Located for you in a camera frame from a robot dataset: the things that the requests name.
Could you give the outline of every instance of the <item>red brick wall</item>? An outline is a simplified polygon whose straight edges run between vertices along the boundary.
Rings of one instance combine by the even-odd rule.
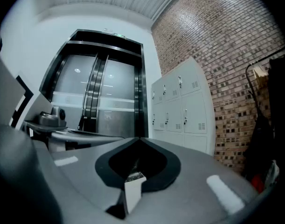
[[[189,56],[203,68],[215,108],[215,158],[241,172],[257,113],[245,68],[285,46],[272,15],[261,0],[174,0],[152,31],[162,75]],[[267,70],[268,60],[260,65]],[[250,79],[269,118],[268,92],[258,90],[252,71]]]

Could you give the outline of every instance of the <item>locker handle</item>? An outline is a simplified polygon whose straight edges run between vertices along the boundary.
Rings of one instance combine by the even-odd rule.
[[[165,124],[167,125],[167,123],[168,123],[168,112],[166,112],[166,122],[165,122]]]
[[[187,111],[187,109],[184,110],[184,113],[186,113],[185,120],[184,120],[184,124],[186,124],[188,122],[188,111]]]
[[[180,84],[180,88],[181,88],[181,84],[183,83],[181,76],[179,76],[179,84]]]

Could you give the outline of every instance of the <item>locker vent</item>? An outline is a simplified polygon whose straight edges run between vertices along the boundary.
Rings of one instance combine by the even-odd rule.
[[[199,123],[199,124],[198,124],[198,129],[199,129],[199,130],[206,129],[205,123]]]
[[[192,88],[194,89],[196,87],[198,87],[198,81],[195,81],[195,82],[192,83]]]

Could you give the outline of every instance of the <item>locker door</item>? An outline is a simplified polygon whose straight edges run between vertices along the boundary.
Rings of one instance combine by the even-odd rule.
[[[176,69],[175,73],[181,95],[189,94],[201,88],[194,69],[195,65],[198,65],[197,62],[193,58],[189,58]]]
[[[167,130],[173,132],[182,131],[182,120],[181,120],[181,100],[177,99],[168,103],[166,105],[166,115],[167,115]]]
[[[206,153],[207,137],[184,135],[183,146]]]
[[[165,100],[170,100],[179,96],[178,84],[174,72],[163,77],[163,93]]]
[[[153,105],[153,128],[156,130],[165,130],[166,112],[164,104]]]
[[[167,143],[182,146],[182,134],[174,132],[154,131],[153,138],[155,140],[161,140]]]
[[[202,93],[182,98],[185,133],[207,133],[207,118]]]
[[[158,104],[163,101],[163,80],[162,78],[157,80],[152,85],[152,99],[153,104]]]

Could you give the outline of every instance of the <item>gray surface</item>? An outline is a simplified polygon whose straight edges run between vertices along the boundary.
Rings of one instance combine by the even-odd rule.
[[[0,59],[0,124],[8,125],[25,90]]]
[[[124,138],[133,137],[135,135],[134,112],[99,110],[97,132]]]
[[[85,149],[71,150],[66,152],[52,153],[54,160],[75,156],[77,162],[59,167],[70,179],[72,185],[91,203],[101,210],[106,210],[115,205],[120,195],[120,189],[107,187],[98,176],[95,163],[98,157],[110,150],[119,147],[132,140],[117,141],[111,144],[101,145]]]
[[[121,224],[123,221],[106,214],[83,197],[58,169],[46,146],[34,141],[45,180],[57,200],[65,224]]]
[[[82,116],[82,108],[73,108],[73,107],[61,107],[65,113],[66,118],[65,121],[67,122],[66,126],[69,129],[78,130],[79,121]]]
[[[28,126],[29,128],[31,128],[34,131],[43,132],[43,133],[51,133],[54,131],[63,130],[63,129],[67,128],[67,127],[43,126],[43,125],[38,125],[38,124],[31,122],[31,121],[24,121],[24,125]]]
[[[56,131],[51,134],[52,140],[65,142],[77,142],[80,144],[91,144],[92,146],[98,146],[102,144],[108,144],[118,140],[123,140],[122,137],[108,137],[108,136],[89,136],[70,133],[68,130]]]
[[[253,187],[241,176],[224,167],[211,156],[192,149],[151,140],[176,154],[181,172],[166,190],[143,193],[142,198],[126,218],[135,224],[212,223],[227,217],[217,197],[206,183],[211,175],[219,175],[240,198],[249,203],[257,196]]]
[[[54,91],[84,95],[95,59],[93,56],[70,55]]]
[[[134,100],[134,66],[108,60],[103,76],[102,97]]]
[[[54,159],[76,156],[79,161],[60,167],[73,186],[90,202],[105,210],[117,201],[119,190],[105,186],[96,174],[96,159],[131,139],[115,143],[52,154]],[[181,172],[166,190],[143,193],[133,212],[126,218],[133,224],[212,223],[222,221],[227,213],[206,184],[211,175],[220,178],[246,203],[257,192],[241,176],[224,167],[211,156],[163,141],[151,140],[174,154],[181,161]]]

